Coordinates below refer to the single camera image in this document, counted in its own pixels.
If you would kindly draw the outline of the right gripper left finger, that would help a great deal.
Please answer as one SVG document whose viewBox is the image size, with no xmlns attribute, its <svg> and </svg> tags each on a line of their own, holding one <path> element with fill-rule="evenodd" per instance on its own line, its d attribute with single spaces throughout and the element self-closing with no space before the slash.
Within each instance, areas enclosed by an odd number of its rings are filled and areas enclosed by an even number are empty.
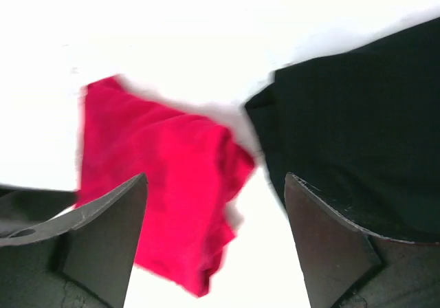
<svg viewBox="0 0 440 308">
<path fill-rule="evenodd" d="M 122 307 L 146 198 L 139 174 L 47 221 L 1 231 L 1 306 Z"/>
</svg>

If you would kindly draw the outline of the red t shirt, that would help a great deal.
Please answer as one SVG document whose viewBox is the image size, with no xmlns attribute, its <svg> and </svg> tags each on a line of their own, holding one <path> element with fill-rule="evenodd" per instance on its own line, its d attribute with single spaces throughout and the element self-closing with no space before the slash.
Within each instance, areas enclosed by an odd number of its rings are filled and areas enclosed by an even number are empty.
<svg viewBox="0 0 440 308">
<path fill-rule="evenodd" d="M 136 264 L 205 296 L 234 238 L 226 206 L 254 170 L 229 128 L 129 93 L 87 85 L 79 206 L 140 173 L 148 182 Z"/>
</svg>

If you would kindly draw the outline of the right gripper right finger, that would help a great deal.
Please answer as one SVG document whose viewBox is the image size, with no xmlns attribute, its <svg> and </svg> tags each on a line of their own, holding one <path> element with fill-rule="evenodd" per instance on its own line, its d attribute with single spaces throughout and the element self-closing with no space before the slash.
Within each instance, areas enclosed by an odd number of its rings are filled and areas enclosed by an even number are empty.
<svg viewBox="0 0 440 308">
<path fill-rule="evenodd" d="M 439 235 L 355 208 L 292 173 L 285 204 L 311 307 L 438 307 Z"/>
</svg>

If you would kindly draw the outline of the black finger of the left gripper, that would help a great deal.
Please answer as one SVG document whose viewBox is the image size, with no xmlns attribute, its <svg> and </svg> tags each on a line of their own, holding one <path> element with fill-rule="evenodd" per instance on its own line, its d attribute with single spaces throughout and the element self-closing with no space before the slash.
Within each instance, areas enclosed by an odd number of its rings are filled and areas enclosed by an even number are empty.
<svg viewBox="0 0 440 308">
<path fill-rule="evenodd" d="M 76 193 L 1 186 L 1 231 L 20 231 L 55 217 L 74 205 Z"/>
</svg>

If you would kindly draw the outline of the black t shirt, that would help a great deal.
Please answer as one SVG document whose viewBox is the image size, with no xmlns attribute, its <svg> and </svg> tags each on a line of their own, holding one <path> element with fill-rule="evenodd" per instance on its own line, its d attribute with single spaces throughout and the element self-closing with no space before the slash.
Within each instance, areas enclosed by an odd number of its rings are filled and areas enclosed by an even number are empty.
<svg viewBox="0 0 440 308">
<path fill-rule="evenodd" d="M 371 234 L 439 240 L 439 20 L 275 71 L 245 111 L 283 197 L 292 174 Z"/>
</svg>

